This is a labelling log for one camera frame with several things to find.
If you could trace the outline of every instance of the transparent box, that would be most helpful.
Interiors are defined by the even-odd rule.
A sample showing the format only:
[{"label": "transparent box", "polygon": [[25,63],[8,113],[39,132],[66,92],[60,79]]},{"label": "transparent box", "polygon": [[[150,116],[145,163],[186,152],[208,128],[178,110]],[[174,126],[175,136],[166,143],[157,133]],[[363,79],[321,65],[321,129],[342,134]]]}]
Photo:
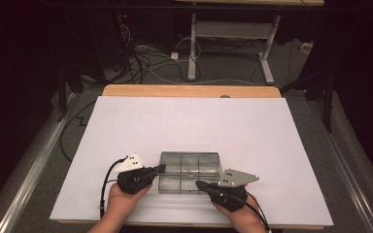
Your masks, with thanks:
[{"label": "transparent box", "polygon": [[196,181],[216,183],[222,173],[217,152],[164,151],[159,164],[166,165],[159,174],[160,194],[199,194]]}]

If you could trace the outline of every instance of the desk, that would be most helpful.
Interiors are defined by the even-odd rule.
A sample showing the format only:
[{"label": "desk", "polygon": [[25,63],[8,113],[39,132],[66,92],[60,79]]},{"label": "desk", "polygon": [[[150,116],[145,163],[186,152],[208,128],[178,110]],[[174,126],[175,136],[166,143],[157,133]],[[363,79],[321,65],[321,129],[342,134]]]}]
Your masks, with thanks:
[{"label": "desk", "polygon": [[[165,150],[215,151],[222,168],[260,176],[247,190],[257,197],[273,228],[333,224],[287,102],[273,86],[107,86],[51,219],[98,220],[109,166],[134,151],[145,166],[156,166]],[[230,227],[206,194],[159,194],[157,182],[126,224]]]},{"label": "desk", "polygon": [[[177,0],[191,2],[194,5],[200,3],[215,4],[253,4],[253,5],[276,5],[276,6],[322,6],[323,0]],[[274,42],[275,33],[281,16],[275,16],[272,23],[247,23],[247,22],[225,22],[225,21],[197,21],[196,14],[192,14],[190,33],[190,55],[187,78],[195,80],[196,51],[195,39],[200,37],[224,37],[244,39],[266,39],[264,52],[258,54],[259,62],[268,84],[274,83],[274,78],[268,64],[268,55]]]}]

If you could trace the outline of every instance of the hand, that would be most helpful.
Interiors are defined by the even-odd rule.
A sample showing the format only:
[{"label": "hand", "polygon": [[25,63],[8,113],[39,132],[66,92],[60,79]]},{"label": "hand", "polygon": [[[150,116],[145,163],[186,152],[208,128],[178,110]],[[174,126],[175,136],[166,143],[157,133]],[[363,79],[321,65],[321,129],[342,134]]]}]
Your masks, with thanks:
[{"label": "hand", "polygon": [[[259,210],[258,205],[255,200],[248,195],[247,202],[254,208]],[[217,203],[212,203],[221,213],[229,218],[232,226],[240,233],[265,233],[265,228],[262,225],[259,217],[247,206],[236,212],[230,212],[226,208],[218,205]]]},{"label": "hand", "polygon": [[108,206],[105,215],[96,223],[90,233],[116,233],[120,230],[126,218],[135,210],[138,201],[151,189],[152,185],[145,187],[134,195],[124,193],[114,183],[109,192]]}]

